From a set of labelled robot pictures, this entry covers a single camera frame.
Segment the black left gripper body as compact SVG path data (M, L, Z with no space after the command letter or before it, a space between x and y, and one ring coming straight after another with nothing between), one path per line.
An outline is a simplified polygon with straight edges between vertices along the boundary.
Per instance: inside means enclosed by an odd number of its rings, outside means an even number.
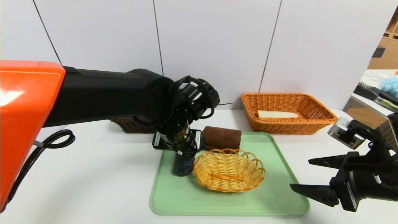
M154 149L174 151L185 157L193 157L204 149L202 131L191 129L189 122L167 122L155 130L152 139Z

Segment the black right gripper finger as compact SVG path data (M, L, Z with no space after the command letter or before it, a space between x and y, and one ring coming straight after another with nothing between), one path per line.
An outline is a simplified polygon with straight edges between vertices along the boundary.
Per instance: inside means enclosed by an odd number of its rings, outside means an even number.
M345 158L346 155L326 156L321 158L310 159L308 160L308 162L311 165L340 169L341 165L344 163Z
M334 207L339 204L336 191L329 185L290 184L290 187L294 192L324 205Z

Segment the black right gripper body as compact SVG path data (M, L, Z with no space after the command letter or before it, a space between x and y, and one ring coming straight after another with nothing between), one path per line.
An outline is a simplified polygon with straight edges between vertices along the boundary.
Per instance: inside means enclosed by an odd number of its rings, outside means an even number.
M343 209L350 212L356 212L363 199L397 201L397 155L388 152L387 160L381 161L349 152L330 180L330 188L336 191Z

